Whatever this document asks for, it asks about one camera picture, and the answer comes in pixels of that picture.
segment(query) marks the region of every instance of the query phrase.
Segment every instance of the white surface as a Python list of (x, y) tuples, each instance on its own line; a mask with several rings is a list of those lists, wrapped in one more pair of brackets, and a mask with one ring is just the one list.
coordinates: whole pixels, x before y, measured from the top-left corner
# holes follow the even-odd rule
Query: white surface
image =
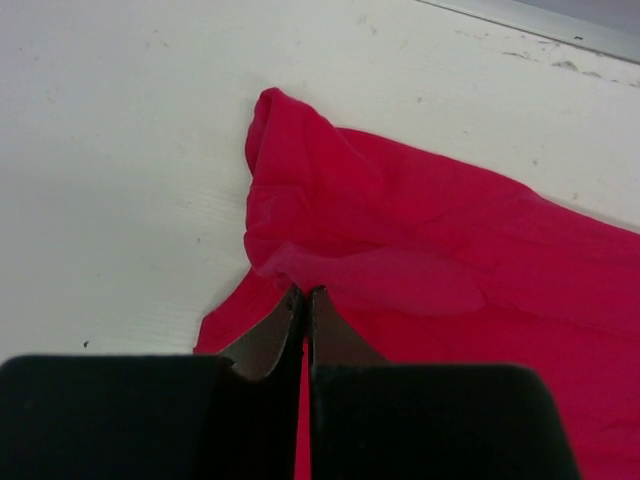
[(640, 225), (639, 66), (412, 0), (5, 0), (0, 359), (190, 351), (247, 267), (271, 85)]

